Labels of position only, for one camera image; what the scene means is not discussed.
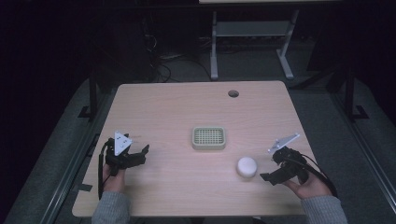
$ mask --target person's right hand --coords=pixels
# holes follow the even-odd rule
[[[300,199],[332,195],[329,188],[311,172],[308,172],[308,180],[302,185],[291,180],[285,181],[283,185],[291,189]]]

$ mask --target person's left hand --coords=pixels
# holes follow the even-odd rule
[[[125,189],[125,170],[119,170],[116,176],[110,175],[110,166],[105,164],[103,166],[103,180],[106,181],[103,191],[113,191],[123,193]]]

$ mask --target hole in table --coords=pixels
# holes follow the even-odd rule
[[[239,91],[228,91],[228,95],[233,98],[238,97]]]

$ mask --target hand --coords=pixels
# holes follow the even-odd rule
[[[116,176],[112,176],[110,175],[110,166],[105,164],[103,166],[103,179],[104,181],[106,181],[103,187],[103,191],[114,191],[119,193],[122,193],[124,191],[125,170],[119,170],[119,173]]]
[[[308,180],[302,185],[294,183],[291,180],[285,181],[283,185],[291,189],[300,199],[332,195],[330,189],[311,172],[308,172]]]

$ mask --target wire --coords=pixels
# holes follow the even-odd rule
[[[332,183],[332,181],[327,176],[321,174],[320,172],[315,170],[312,166],[309,166],[307,164],[303,164],[299,161],[289,159],[289,158],[283,158],[283,159],[285,161],[291,161],[291,162],[294,162],[294,163],[297,163],[297,164],[303,166],[305,168],[305,170],[311,172],[313,175],[315,175],[317,178],[319,178],[329,188],[329,190],[332,192],[332,196],[338,198],[337,189],[336,189],[335,185]]]
[[[311,160],[311,161],[318,167],[318,169],[320,170],[320,172],[323,173],[323,175],[326,176],[326,178],[329,179],[329,177],[327,176],[327,174],[320,168],[320,166],[319,166],[314,160],[312,160],[311,158],[309,158],[308,156],[306,156],[306,155],[304,155],[304,154],[301,154],[301,155],[304,156],[304,157],[306,157],[306,158],[308,158],[309,160]]]
[[[103,145],[102,150],[101,150],[101,152],[99,154],[99,162],[98,162],[98,195],[99,195],[99,200],[102,198],[102,194],[103,194],[103,186],[104,186],[104,183],[103,183],[103,156],[104,156],[104,152],[105,152],[105,148],[106,147],[108,147],[108,141]]]
[[[179,81],[177,79],[174,79],[174,78],[169,78],[169,79],[172,80],[172,81],[175,81],[175,82],[181,82],[181,81]]]
[[[210,39],[210,40],[207,40],[204,44],[202,44],[199,48],[205,49],[206,47],[211,46],[211,44],[212,44],[212,40]]]
[[[171,69],[168,67],[168,66],[166,66],[166,65],[164,65],[164,64],[159,64],[159,66],[162,66],[162,67],[164,67],[166,70],[168,70],[168,73],[169,73],[169,76],[166,78],[166,80],[163,80],[163,83],[165,83],[165,82],[167,82],[170,78],[171,78],[171,76],[172,76],[172,71],[171,71]]]
[[[201,63],[199,63],[199,62],[196,62],[195,60],[191,60],[191,59],[180,59],[180,60],[178,60],[178,61],[181,61],[181,62],[182,62],[182,61],[185,61],[185,62],[193,62],[193,63],[196,63],[196,64],[200,65],[202,68],[204,68],[206,75],[207,75],[207,76],[209,77],[209,79],[211,80],[210,74],[209,74],[209,72],[207,71],[207,69],[204,67],[203,64],[201,64]]]
[[[163,63],[170,63],[174,60],[177,60],[179,58],[185,57],[185,54],[174,54],[174,55],[169,55],[169,56],[160,56],[160,59],[163,60]]]
[[[157,38],[155,38],[154,35],[145,35],[145,37],[150,37],[150,38],[154,39],[154,44],[151,48],[155,49],[155,47],[157,47],[157,44],[158,44]]]
[[[248,47],[243,49],[240,44],[233,43],[232,41],[230,41],[228,45],[219,44],[217,52],[218,54],[235,54],[245,50],[248,50]]]
[[[110,175],[106,178],[105,182],[103,182],[103,186],[105,185],[106,181],[110,178]]]

